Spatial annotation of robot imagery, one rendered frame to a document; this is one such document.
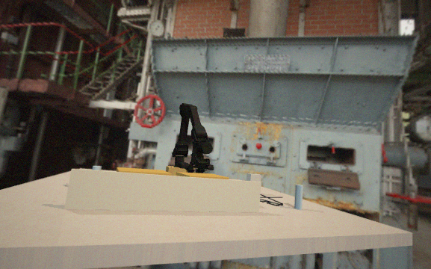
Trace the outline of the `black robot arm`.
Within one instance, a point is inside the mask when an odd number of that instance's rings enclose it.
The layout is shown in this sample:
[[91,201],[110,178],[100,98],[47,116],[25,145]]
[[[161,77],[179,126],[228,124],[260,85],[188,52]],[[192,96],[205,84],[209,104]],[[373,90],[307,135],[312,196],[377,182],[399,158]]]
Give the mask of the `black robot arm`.
[[[185,157],[188,154],[188,144],[187,140],[187,130],[189,119],[192,124],[191,137],[193,138],[193,151],[196,153],[209,154],[212,152],[212,145],[209,143],[209,138],[207,136],[205,128],[201,125],[199,115],[197,112],[197,107],[195,105],[182,103],[179,106],[180,114],[182,117],[179,141],[176,143],[175,148],[172,153],[172,157],[175,157],[175,166],[177,167],[178,162],[184,162]],[[183,155],[183,156],[176,156]],[[209,166],[210,159],[204,159],[204,155],[198,157],[195,155],[193,158],[193,163],[197,168],[205,169]]]

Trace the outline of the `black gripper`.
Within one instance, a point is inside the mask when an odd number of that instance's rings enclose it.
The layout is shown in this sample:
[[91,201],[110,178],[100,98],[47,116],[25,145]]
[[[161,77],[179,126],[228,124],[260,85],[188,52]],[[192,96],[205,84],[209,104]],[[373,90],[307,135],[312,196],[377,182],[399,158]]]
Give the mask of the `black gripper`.
[[[194,172],[194,168],[197,168],[196,165],[195,165],[195,163],[192,164],[193,163],[193,158],[194,158],[195,155],[198,155],[198,157],[201,157],[201,155],[203,155],[203,153],[192,152],[192,154],[190,155],[191,156],[191,162],[190,162],[190,164],[186,163],[186,162],[178,162],[177,167],[182,168],[182,169],[186,169],[188,173],[193,173]],[[206,166],[205,169],[214,170],[214,166],[211,165],[211,164],[209,164],[209,166]],[[203,172],[205,172],[205,169],[198,168],[198,169],[196,169],[196,173],[203,173]]]

